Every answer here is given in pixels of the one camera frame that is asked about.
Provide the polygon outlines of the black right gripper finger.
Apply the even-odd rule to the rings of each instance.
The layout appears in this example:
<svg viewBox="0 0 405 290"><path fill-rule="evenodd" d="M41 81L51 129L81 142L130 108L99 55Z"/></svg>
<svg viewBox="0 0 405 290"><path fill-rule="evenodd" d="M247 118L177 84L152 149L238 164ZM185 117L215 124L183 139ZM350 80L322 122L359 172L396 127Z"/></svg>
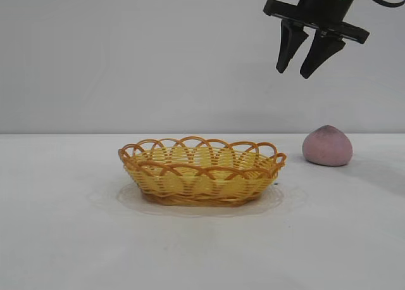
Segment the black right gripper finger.
<svg viewBox="0 0 405 290"><path fill-rule="evenodd" d="M308 38L308 34L301 24L290 20L281 21L280 32L280 49L276 69L279 73L284 73L299 47Z"/></svg>
<svg viewBox="0 0 405 290"><path fill-rule="evenodd" d="M341 51L345 42L336 35L316 32L310 50L301 66L300 74L308 79L327 59Z"/></svg>

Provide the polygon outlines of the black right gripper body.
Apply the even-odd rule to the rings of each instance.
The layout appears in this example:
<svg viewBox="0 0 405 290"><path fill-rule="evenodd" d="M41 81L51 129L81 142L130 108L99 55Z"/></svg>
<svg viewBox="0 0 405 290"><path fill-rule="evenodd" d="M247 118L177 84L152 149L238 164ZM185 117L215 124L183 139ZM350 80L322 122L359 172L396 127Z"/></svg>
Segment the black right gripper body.
<svg viewBox="0 0 405 290"><path fill-rule="evenodd" d="M363 28L344 21L354 0L299 0L296 5L267 0L263 12L268 16L289 20L324 34L364 44L370 35Z"/></svg>

